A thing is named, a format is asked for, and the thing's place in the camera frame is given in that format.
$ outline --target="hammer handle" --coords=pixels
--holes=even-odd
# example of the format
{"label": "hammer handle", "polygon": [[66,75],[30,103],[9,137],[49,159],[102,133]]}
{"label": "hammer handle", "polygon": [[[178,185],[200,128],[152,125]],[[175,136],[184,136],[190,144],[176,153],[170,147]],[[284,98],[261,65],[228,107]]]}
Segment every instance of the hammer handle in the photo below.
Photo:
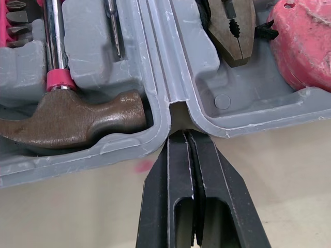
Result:
{"label": "hammer handle", "polygon": [[48,71],[68,69],[64,48],[64,25],[61,0],[44,0],[44,21],[47,41]]}

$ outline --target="pliers jaw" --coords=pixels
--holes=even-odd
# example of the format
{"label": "pliers jaw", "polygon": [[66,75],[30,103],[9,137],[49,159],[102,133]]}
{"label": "pliers jaw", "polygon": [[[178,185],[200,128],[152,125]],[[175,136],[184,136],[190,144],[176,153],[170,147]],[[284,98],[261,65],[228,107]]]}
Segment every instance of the pliers jaw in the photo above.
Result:
{"label": "pliers jaw", "polygon": [[230,67],[245,65],[252,55],[255,8],[252,0],[209,0],[208,35]]}

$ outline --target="red object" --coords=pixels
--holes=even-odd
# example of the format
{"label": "red object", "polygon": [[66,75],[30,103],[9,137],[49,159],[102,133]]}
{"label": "red object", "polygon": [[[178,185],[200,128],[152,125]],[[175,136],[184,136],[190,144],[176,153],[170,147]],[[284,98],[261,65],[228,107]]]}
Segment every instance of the red object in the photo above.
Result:
{"label": "red object", "polygon": [[279,36],[270,46],[286,82],[331,92],[331,0],[280,0],[271,20]]}
{"label": "red object", "polygon": [[11,27],[6,18],[6,14],[9,12],[6,7],[7,2],[7,0],[0,0],[0,48],[6,47],[7,42],[16,40],[11,38],[7,33],[7,28]]}
{"label": "red object", "polygon": [[71,78],[70,71],[66,69],[55,69],[47,73],[46,90],[50,92],[56,86],[68,86],[76,90],[76,84]]}

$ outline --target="gray plastic tool case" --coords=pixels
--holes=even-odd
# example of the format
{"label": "gray plastic tool case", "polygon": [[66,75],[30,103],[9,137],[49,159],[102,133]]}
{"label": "gray plastic tool case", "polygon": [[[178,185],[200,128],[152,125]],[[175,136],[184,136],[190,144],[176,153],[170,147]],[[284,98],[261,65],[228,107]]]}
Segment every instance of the gray plastic tool case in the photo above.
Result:
{"label": "gray plastic tool case", "polygon": [[[273,2],[255,2],[257,24]],[[117,1],[125,58],[116,61],[103,0],[63,3],[65,47],[80,97],[92,103],[139,90],[150,128],[111,134],[83,150],[44,150],[0,138],[0,188],[143,157],[166,140],[169,105],[185,101],[201,131],[218,137],[295,125],[331,115],[331,94],[298,92],[279,74],[268,42],[256,40],[250,62],[230,68],[220,61],[201,26],[194,0]],[[0,49],[0,118],[30,116],[45,91],[43,22],[34,41]]]}

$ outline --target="hammer head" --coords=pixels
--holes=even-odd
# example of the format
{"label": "hammer head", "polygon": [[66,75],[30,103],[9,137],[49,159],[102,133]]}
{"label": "hammer head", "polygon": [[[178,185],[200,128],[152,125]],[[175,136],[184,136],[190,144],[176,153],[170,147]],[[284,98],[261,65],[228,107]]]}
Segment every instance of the hammer head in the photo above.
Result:
{"label": "hammer head", "polygon": [[90,105],[69,89],[43,97],[31,118],[0,119],[0,135],[42,148],[91,145],[110,133],[135,133],[146,128],[143,104],[136,90],[119,94],[113,101]]}

